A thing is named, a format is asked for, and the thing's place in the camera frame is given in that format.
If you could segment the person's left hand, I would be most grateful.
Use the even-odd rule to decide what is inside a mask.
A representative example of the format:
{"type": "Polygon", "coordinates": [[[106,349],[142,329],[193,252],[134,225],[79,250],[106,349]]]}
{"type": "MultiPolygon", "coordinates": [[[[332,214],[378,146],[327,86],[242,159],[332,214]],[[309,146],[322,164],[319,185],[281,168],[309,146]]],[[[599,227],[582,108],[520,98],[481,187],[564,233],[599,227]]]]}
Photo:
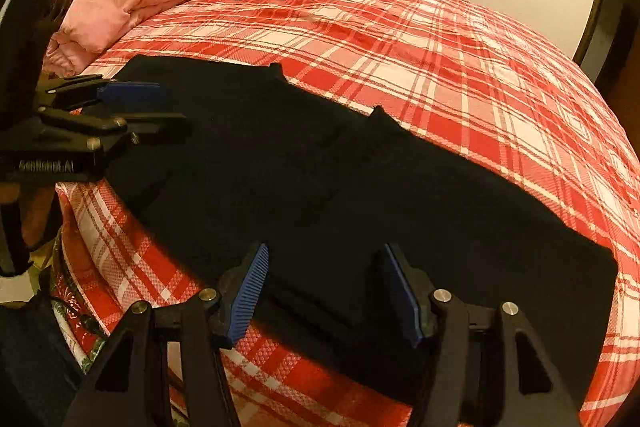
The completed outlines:
{"type": "Polygon", "coordinates": [[[51,185],[1,184],[1,204],[17,202],[20,208],[21,232],[29,251],[36,251],[58,233],[62,212],[58,193],[51,185]]]}

